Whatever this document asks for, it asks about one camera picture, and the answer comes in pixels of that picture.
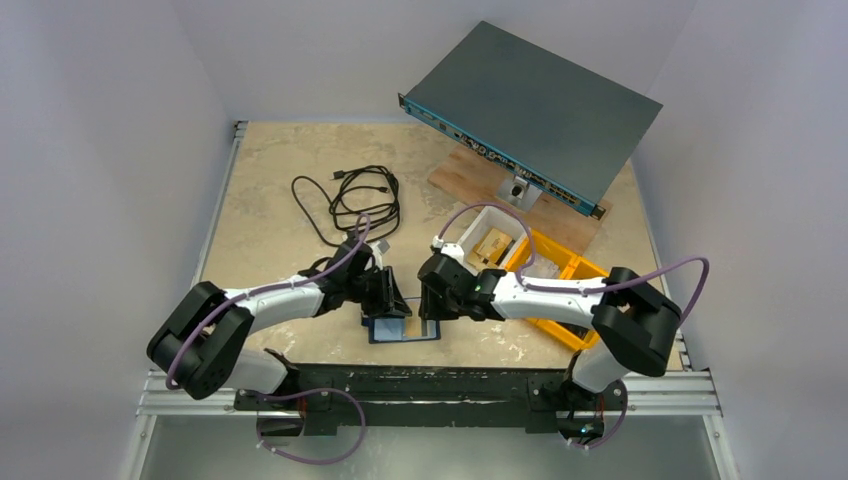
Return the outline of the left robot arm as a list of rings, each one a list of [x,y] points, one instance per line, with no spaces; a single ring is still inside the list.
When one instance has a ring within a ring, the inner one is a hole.
[[[348,239],[323,263],[324,270],[310,267],[277,284],[247,289],[195,284],[149,341],[147,357],[166,373],[169,388],[195,400],[220,388],[290,395],[297,367],[273,350],[246,348],[250,335],[317,318],[346,303],[359,305],[365,319],[411,316],[392,268],[369,245]]]

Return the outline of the gold card black stripe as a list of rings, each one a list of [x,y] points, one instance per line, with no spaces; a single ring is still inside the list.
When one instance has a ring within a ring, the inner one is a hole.
[[[420,318],[409,317],[405,319],[403,338],[417,339],[425,336],[427,333],[426,322]]]

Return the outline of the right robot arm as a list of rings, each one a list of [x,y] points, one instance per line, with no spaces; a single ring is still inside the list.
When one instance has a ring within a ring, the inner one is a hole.
[[[624,267],[578,280],[523,277],[502,269],[473,274],[456,259],[435,253],[417,278],[423,319],[537,318],[595,332],[598,341],[568,368],[570,382],[591,393],[630,372],[664,376],[683,318],[676,303]]]

